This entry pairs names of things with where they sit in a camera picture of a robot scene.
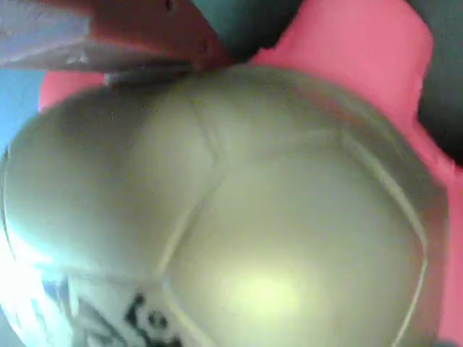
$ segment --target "black printed logo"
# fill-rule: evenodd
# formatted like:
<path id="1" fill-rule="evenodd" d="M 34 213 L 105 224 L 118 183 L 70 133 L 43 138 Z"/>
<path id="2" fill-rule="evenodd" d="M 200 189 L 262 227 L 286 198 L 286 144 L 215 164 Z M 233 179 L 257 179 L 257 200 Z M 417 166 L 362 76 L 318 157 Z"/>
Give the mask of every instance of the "black printed logo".
<path id="1" fill-rule="evenodd" d="M 169 339 L 167 337 L 169 334 L 169 323 L 162 312 L 151 310 L 147 318 L 148 327 L 153 331 L 155 337 L 152 337 L 148 330 L 142 327 L 142 324 L 146 322 L 140 321 L 139 312 L 145 305 L 145 297 L 141 294 L 136 295 L 125 315 L 125 321 L 145 341 L 146 347 L 182 347 L 178 338 Z"/>
<path id="2" fill-rule="evenodd" d="M 43 282 L 43 288 L 58 308 L 66 317 L 66 321 L 72 327 L 72 345 L 78 347 L 134 347 L 88 301 L 78 299 L 78 312 L 73 314 L 69 300 L 69 284 L 67 280 L 62 282 Z M 180 339 L 170 338 L 169 322 L 166 316 L 158 311 L 151 310 L 147 317 L 146 300 L 141 294 L 135 296 L 129 304 L 124 321 L 132 328 L 143 341 L 143 347 L 183 347 Z"/>

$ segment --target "red surface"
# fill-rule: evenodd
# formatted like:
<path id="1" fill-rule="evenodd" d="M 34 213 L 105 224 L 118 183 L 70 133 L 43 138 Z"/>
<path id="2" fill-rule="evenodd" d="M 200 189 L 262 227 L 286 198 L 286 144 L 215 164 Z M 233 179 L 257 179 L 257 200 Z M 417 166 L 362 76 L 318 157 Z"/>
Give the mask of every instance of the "red surface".
<path id="1" fill-rule="evenodd" d="M 403 0 L 306 0 L 278 45 L 252 62 L 296 69 L 355 91 L 390 119 L 448 186 L 451 235 L 440 334 L 463 344 L 462 173 L 417 121 L 432 49 L 429 29 Z"/>
<path id="2" fill-rule="evenodd" d="M 70 95 L 104 83 L 102 74 L 81 72 L 49 72 L 43 80 L 38 100 L 39 111 L 64 100 Z"/>

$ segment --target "gray object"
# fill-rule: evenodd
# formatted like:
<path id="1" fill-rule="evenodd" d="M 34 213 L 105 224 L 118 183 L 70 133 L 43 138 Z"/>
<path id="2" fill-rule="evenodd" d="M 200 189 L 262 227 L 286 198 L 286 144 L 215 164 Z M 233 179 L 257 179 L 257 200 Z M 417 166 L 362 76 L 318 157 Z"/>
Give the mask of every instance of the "gray object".
<path id="1" fill-rule="evenodd" d="M 3 207 L 1 300 L 29 346 L 436 336 L 444 189 L 371 107 L 293 72 L 67 100 L 9 147 Z"/>

